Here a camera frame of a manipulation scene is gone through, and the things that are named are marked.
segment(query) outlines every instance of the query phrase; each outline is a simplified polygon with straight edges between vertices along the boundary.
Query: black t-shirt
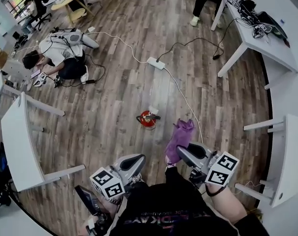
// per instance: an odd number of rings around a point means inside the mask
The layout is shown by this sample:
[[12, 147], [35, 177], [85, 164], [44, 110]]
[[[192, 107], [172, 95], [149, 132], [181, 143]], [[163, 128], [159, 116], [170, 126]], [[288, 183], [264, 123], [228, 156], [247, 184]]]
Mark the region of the black t-shirt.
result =
[[[254, 215], [248, 215], [234, 226], [241, 236], [268, 233]], [[238, 232], [229, 222], [217, 217], [202, 198], [172, 193], [166, 184], [148, 187], [138, 198], [128, 200], [127, 208], [110, 236], [179, 236], [231, 235]]]

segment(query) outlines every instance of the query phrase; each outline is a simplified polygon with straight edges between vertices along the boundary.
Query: wrist strap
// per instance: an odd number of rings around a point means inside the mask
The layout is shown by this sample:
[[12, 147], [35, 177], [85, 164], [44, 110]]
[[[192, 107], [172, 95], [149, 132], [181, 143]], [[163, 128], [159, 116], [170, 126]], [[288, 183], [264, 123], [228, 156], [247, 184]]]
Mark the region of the wrist strap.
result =
[[217, 192], [215, 193], [210, 193], [209, 190], [208, 190], [208, 187], [206, 185], [206, 192], [207, 192], [207, 195], [210, 196], [210, 197], [214, 197], [215, 195], [218, 195], [221, 191], [223, 191], [227, 186], [222, 186]]

